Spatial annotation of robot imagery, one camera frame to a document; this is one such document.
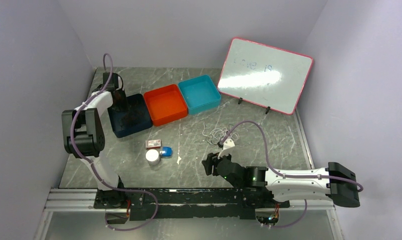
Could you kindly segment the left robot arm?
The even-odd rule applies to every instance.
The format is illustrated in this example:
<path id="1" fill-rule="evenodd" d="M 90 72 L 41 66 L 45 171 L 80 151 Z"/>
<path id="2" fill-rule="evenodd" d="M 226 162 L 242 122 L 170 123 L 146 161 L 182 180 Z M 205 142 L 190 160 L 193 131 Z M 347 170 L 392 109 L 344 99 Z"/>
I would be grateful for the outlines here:
<path id="1" fill-rule="evenodd" d="M 68 154 L 80 159 L 97 183 L 95 207 L 120 208 L 127 202 L 127 193 L 119 175 L 101 153 L 105 135 L 100 117 L 109 112 L 111 123 L 118 123 L 128 110 L 122 77 L 117 73 L 103 74 L 103 83 L 75 109 L 61 114 L 63 144 Z"/>

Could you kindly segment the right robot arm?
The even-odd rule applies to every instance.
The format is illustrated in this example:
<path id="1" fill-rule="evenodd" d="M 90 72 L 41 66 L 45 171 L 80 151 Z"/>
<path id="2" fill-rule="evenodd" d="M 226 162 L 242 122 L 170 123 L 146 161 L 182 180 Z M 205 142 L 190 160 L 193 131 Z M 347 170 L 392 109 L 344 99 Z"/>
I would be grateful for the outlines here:
<path id="1" fill-rule="evenodd" d="M 201 163 L 206 175 L 220 176 L 232 187 L 253 193 L 250 200 L 264 207 L 292 200 L 325 200 L 345 208 L 358 208 L 356 175 L 338 162 L 310 170 L 271 170 L 265 166 L 241 166 L 231 155 L 210 153 Z"/>

